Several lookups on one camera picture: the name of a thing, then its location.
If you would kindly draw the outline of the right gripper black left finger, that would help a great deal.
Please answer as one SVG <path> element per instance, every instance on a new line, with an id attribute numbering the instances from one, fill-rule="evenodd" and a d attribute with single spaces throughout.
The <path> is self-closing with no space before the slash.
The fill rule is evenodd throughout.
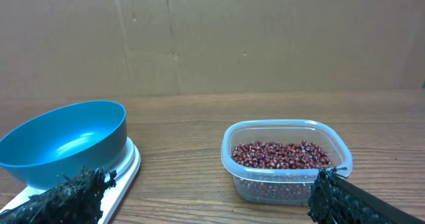
<path id="1" fill-rule="evenodd" d="M 104 192 L 116 186 L 117 171 L 83 167 L 74 177 L 1 213 L 1 224 L 97 224 Z"/>

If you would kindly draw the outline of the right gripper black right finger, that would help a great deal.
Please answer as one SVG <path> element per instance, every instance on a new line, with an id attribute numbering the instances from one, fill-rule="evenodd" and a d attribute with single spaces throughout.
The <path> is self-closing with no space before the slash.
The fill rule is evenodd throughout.
<path id="1" fill-rule="evenodd" d="M 322 168 L 311 186 L 307 215 L 320 224 L 424 224 L 389 203 L 349 183 L 343 168 Z"/>

